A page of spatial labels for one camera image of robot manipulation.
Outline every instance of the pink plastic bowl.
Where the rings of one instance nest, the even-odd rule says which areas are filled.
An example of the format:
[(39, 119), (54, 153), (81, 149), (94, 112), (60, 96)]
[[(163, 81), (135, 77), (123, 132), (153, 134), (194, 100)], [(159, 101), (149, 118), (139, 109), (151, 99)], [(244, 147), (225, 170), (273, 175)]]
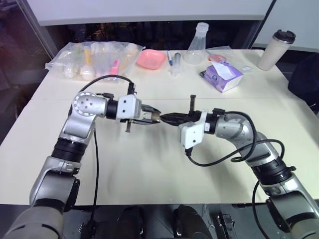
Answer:
[(163, 64), (165, 58), (165, 53), (147, 49), (141, 52), (136, 63), (144, 68), (156, 70)]

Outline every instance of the purple tissue box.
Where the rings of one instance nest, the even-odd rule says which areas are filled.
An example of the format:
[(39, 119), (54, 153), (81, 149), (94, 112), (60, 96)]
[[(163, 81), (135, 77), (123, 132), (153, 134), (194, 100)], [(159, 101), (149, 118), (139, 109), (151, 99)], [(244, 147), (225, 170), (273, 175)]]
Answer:
[(226, 61), (212, 62), (204, 74), (204, 78), (218, 91), (225, 92), (237, 86), (243, 73)]

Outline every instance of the white table surface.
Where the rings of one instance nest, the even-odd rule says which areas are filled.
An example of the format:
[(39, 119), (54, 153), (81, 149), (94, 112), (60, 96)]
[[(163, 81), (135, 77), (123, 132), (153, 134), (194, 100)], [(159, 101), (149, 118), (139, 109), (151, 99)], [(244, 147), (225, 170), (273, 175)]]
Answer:
[[(190, 65), (181, 60), (183, 73), (172, 77), (168, 72), (168, 61), (165, 60), (158, 70), (147, 70), (134, 66), (129, 78), (136, 84), (139, 99), (188, 99), (196, 94), (202, 99), (216, 98), (294, 98), (287, 90), (288, 81), (274, 66), (269, 71), (256, 67), (263, 50), (215, 50), (222, 54), (237, 68), (249, 66), (251, 72), (245, 73), (239, 85), (225, 93), (220, 93), (212, 85), (199, 76), (199, 73), (210, 65), (204, 60), (199, 65)], [(60, 74), (49, 72), (34, 93), (34, 100), (70, 100), (88, 82), (81, 76), (73, 79), (61, 77)], [(88, 90), (94, 93), (108, 92), (117, 97), (125, 95), (128, 83), (101, 82), (92, 85)]]
[[(162, 113), (188, 112), (189, 107), (189, 100), (144, 100), (143, 103)], [(70, 100), (31, 100), (24, 108), (0, 147), (0, 204), (28, 204), (30, 189), (53, 150), (69, 106)], [(296, 175), (305, 188), (314, 198), (319, 198), (319, 121), (303, 101), (292, 98), (196, 100), (198, 110), (215, 107), (246, 112), (258, 131), (281, 140), (286, 146), (284, 161), (288, 166), (296, 166)], [(98, 204), (251, 202), (257, 179), (246, 163), (225, 161), (208, 168), (193, 165), (178, 143), (177, 127), (165, 123), (132, 125), (132, 132), (125, 133), (123, 123), (116, 124), (110, 119), (97, 119), (96, 123), (100, 155)], [(203, 143), (194, 148), (193, 158), (207, 163), (234, 149), (225, 140), (205, 135)], [(93, 203), (95, 170), (91, 141), (78, 174), (81, 186), (77, 205)], [(266, 198), (259, 188), (256, 201)]]

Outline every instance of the travel mug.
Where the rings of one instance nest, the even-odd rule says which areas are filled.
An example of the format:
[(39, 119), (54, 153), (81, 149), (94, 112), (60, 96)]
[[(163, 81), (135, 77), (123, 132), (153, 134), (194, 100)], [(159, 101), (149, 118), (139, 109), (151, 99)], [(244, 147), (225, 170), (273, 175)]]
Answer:
[(278, 30), (273, 35), (264, 54), (260, 58), (258, 68), (268, 71), (272, 68), (282, 55), (288, 50), (295, 41), (296, 35), (292, 31)]

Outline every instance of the blue pen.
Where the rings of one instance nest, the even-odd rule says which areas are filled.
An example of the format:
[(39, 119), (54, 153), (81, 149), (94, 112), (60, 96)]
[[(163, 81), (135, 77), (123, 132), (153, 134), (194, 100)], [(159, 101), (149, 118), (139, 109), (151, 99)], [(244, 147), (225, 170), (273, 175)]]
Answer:
[(168, 57), (169, 64), (172, 66), (173, 65), (173, 60), (171, 59), (170, 51), (167, 51), (167, 57)]

